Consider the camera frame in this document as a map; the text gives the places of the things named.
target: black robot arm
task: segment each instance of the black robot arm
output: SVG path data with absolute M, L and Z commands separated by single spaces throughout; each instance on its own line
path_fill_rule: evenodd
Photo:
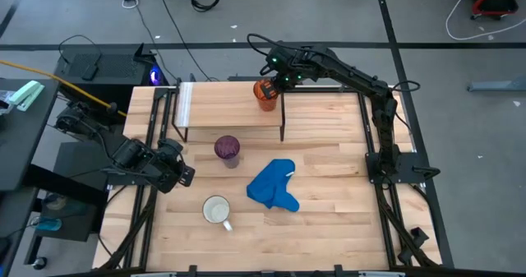
M 182 145 L 171 139 L 160 139 L 152 150 L 142 141 L 112 132 L 90 118 L 90 108 L 83 103 L 69 104 L 57 118 L 57 128 L 87 136 L 99 142 L 114 172 L 144 178 L 162 193 L 170 192 L 179 182 L 189 187 L 195 170 L 185 165 Z
M 372 122 L 380 139 L 378 170 L 388 177 L 397 172 L 400 151 L 394 143 L 393 121 L 398 103 L 387 83 L 340 61 L 323 45 L 288 48 L 279 44 L 266 54 L 266 62 L 260 71 L 262 76 L 277 72 L 271 78 L 271 87 L 263 91 L 267 98 L 290 90 L 306 79 L 317 81 L 319 78 L 334 79 L 367 96 L 371 100 Z

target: purple glass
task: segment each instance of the purple glass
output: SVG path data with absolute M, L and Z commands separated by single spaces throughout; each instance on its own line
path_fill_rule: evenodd
M 220 157 L 224 165 L 230 169 L 238 166 L 240 149 L 239 141 L 234 136 L 221 136 L 214 145 L 215 154 Z

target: gray floor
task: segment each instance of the gray floor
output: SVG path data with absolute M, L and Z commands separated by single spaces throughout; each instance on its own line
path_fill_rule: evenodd
M 14 0 L 0 0 L 0 18 Z M 396 38 L 405 43 L 451 43 L 444 20 L 456 0 L 386 0 Z M 187 42 L 244 41 L 248 32 L 287 41 L 387 42 L 377 0 L 221 0 L 210 12 L 197 13 L 187 0 L 167 0 Z M 2 44 L 58 44 L 83 34 L 96 43 L 149 43 L 138 13 L 121 8 L 121 0 L 22 0 Z M 158 43 L 180 43 L 160 0 L 141 0 L 141 11 Z M 469 20 L 469 2 L 451 19 L 457 35 L 476 35 L 523 19 L 524 9 L 501 22 Z M 488 42 L 487 37 L 474 40 Z M 492 42 L 524 42 L 524 27 L 494 35 Z M 84 44 L 81 39 L 72 43 Z M 168 68 L 187 80 L 204 77 L 184 50 L 162 50 Z M 345 62 L 397 82 L 389 49 L 338 48 Z M 209 74 L 254 76 L 264 58 L 250 49 L 193 51 Z M 436 188 L 455 266 L 479 270 L 526 272 L 526 179 L 522 157 L 526 141 L 524 93 L 469 93 L 470 81 L 505 81 L 524 74 L 526 49 L 402 50 L 409 80 L 422 83 L 413 94 L 430 163 L 442 170 Z M 0 51 L 0 58 L 52 72 L 57 51 Z M 40 78 L 0 66 L 6 78 Z M 54 166 L 60 142 L 71 138 L 46 128 L 35 162 Z M 25 233 L 25 253 L 31 231 Z M 33 271 L 19 255 L 11 276 L 47 276 L 86 271 L 96 241 L 46 239 L 40 255 L 48 268 Z

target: blue towel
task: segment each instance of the blue towel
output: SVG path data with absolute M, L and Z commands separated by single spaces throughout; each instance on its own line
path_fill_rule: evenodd
M 247 196 L 265 204 L 268 209 L 276 206 L 298 211 L 298 201 L 287 193 L 287 183 L 295 168 L 290 159 L 273 159 L 247 186 Z

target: black box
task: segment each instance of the black box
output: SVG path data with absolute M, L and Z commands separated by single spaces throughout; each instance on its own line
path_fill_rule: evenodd
M 131 48 L 101 46 L 99 49 L 102 55 L 97 59 L 99 49 L 93 45 L 65 47 L 62 56 L 58 59 L 55 75 L 107 103 L 117 104 L 118 110 L 127 112 L 133 87 L 153 85 L 150 81 L 150 72 L 153 69 L 159 70 L 153 56 L 146 60 L 136 60 L 137 48 L 139 45 Z M 145 49 L 142 53 L 150 53 L 150 50 Z M 94 63 L 97 68 L 93 78 L 83 79 L 86 78 L 87 72 L 92 73 Z M 161 78 L 155 84 L 169 85 L 162 77 L 162 73 L 158 72 L 158 74 L 161 74 Z M 90 107 L 98 110 L 105 109 L 64 85 L 61 85 L 60 92 L 69 100 L 87 102 Z

